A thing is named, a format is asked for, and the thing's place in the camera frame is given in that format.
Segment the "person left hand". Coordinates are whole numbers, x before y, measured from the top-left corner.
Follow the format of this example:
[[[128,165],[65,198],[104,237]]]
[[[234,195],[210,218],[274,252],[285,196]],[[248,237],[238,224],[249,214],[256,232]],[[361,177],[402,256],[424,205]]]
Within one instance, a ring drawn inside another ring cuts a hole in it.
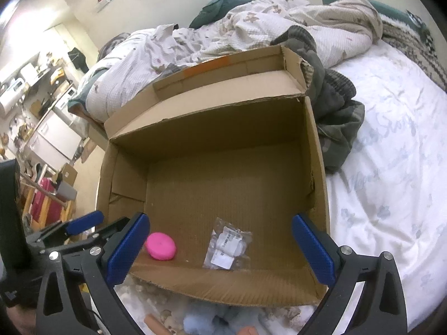
[[[6,313],[20,334],[36,335],[36,310],[20,305],[6,308]]]

